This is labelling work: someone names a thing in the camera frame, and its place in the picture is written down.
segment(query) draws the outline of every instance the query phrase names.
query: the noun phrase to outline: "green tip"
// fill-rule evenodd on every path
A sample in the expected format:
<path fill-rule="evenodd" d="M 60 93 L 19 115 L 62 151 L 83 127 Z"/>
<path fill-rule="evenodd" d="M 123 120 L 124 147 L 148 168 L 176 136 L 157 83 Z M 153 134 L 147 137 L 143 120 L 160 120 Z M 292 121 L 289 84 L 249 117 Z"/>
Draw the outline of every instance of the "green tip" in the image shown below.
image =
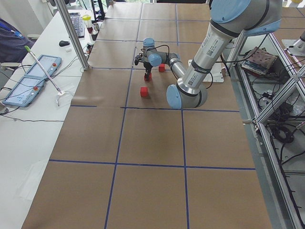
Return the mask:
<path fill-rule="evenodd" d="M 28 52 L 30 52 L 31 51 L 31 49 L 29 48 L 29 46 L 24 46 L 25 47 L 25 49 L 28 51 Z"/>

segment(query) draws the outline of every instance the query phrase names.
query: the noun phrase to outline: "yellow lid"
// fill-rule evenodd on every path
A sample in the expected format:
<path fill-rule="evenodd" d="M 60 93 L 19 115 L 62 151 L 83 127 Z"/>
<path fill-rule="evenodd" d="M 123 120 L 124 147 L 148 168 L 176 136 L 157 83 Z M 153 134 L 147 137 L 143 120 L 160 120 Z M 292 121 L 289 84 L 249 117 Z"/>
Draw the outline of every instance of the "yellow lid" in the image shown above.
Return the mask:
<path fill-rule="evenodd" d="M 82 19 L 83 19 L 84 21 L 89 21 L 89 20 L 91 20 L 91 16 L 88 15 L 88 14 L 86 14 L 86 15 L 84 15 L 84 16 L 82 17 Z"/>

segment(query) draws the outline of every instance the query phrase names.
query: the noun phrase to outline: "plastic container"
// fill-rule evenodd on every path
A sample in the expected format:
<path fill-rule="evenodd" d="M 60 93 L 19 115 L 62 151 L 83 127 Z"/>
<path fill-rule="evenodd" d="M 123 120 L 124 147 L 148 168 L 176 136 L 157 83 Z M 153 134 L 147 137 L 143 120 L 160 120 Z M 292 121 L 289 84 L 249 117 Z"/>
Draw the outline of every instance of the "plastic container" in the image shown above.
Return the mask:
<path fill-rule="evenodd" d="M 92 22 L 91 22 L 91 16 L 90 15 L 84 15 L 82 17 L 83 21 L 85 22 L 86 28 L 88 30 L 88 32 L 91 34 L 92 33 Z"/>

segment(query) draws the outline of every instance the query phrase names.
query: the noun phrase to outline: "keyboard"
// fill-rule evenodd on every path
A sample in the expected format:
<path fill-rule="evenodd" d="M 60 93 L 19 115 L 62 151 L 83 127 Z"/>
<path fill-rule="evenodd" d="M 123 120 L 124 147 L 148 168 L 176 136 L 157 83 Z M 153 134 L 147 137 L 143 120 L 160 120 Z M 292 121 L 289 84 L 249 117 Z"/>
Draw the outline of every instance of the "keyboard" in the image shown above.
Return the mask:
<path fill-rule="evenodd" d="M 80 16 L 70 16 L 78 38 L 85 37 L 85 23 Z"/>

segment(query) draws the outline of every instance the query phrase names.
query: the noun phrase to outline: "computer mouse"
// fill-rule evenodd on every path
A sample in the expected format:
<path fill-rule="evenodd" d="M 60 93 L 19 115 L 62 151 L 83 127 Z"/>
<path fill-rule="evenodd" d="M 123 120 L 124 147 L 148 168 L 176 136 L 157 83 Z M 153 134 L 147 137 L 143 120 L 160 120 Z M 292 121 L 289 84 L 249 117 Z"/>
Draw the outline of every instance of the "computer mouse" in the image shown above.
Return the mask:
<path fill-rule="evenodd" d="M 60 42 L 59 42 L 59 46 L 60 46 L 60 47 L 67 46 L 67 45 L 69 45 L 69 44 L 70 44 L 70 42 L 68 42 L 68 41 L 60 41 Z"/>

